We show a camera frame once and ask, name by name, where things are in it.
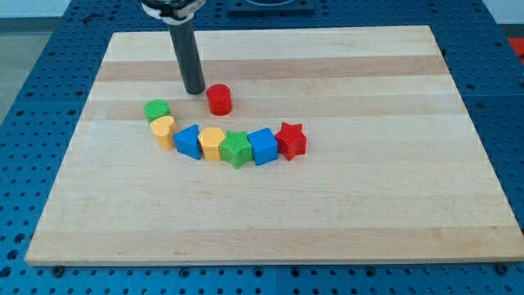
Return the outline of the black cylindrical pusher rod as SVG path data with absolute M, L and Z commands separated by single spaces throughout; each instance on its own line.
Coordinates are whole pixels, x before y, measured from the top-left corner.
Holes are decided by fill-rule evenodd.
M 181 25 L 168 25 L 168 29 L 185 91 L 189 94 L 202 93 L 206 82 L 192 22 L 187 20 Z

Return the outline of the silver white tool mount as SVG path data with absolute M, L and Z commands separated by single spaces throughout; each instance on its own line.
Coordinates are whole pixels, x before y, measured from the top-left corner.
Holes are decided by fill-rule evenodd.
M 167 25 L 183 25 L 192 20 L 206 0 L 142 0 L 142 9 Z

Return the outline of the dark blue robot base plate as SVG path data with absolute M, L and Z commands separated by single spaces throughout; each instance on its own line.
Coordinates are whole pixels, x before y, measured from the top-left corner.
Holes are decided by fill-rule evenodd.
M 313 13 L 315 0 L 228 0 L 229 15 Z

